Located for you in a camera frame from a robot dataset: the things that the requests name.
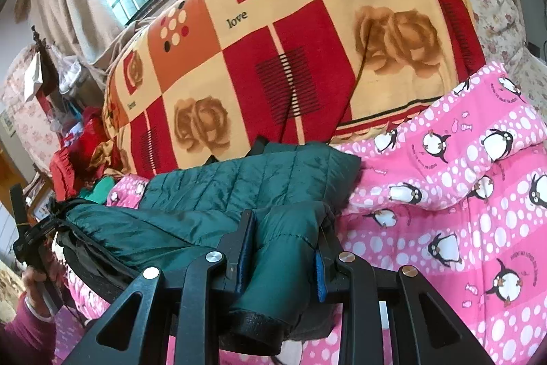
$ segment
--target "metal bolt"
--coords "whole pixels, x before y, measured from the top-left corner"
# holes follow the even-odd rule
[[[340,261],[342,261],[343,263],[351,263],[352,261],[355,260],[355,254],[352,253],[352,252],[344,251],[344,252],[341,252],[341,253],[340,253],[340,255],[338,256],[338,258],[339,258]]]
[[[142,275],[144,276],[144,278],[152,280],[153,278],[156,278],[158,275],[160,275],[160,270],[155,267],[146,268]]]
[[[403,266],[403,274],[407,277],[416,277],[418,275],[418,270],[414,266],[405,265]]]
[[[218,252],[217,250],[213,250],[205,256],[205,259],[209,263],[217,263],[217,261],[222,260],[222,253]]]

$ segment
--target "purple sleeve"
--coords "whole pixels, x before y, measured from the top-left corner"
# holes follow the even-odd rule
[[[19,299],[17,315],[0,328],[2,354],[12,355],[14,365],[51,365],[55,355],[55,322],[43,322]]]

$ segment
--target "human hand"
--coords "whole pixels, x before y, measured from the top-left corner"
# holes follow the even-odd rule
[[[51,282],[53,282],[54,285],[61,287],[64,283],[64,267],[54,258],[50,251],[45,253],[42,260],[48,271]],[[36,313],[42,317],[51,316],[42,294],[37,287],[37,283],[44,282],[46,277],[44,272],[38,271],[32,266],[29,266],[25,272],[23,272],[23,285],[25,286],[25,291],[27,293],[27,301]]]

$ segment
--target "white cuff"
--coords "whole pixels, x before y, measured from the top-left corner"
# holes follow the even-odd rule
[[[41,320],[42,322],[47,322],[47,323],[51,323],[53,322],[54,318],[53,316],[49,316],[49,317],[44,317],[44,316],[40,316],[40,314],[38,314],[36,312],[36,310],[34,308],[32,308],[32,305],[30,304],[30,302],[28,301],[28,296],[25,296],[25,303],[27,305],[27,308],[30,312],[32,312],[32,315],[34,317],[36,317],[38,320]]]

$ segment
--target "white paper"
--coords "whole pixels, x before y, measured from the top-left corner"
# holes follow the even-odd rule
[[[25,102],[35,97],[36,92],[43,83],[42,63],[40,62],[40,53],[36,52],[32,58],[31,64],[25,70]]]

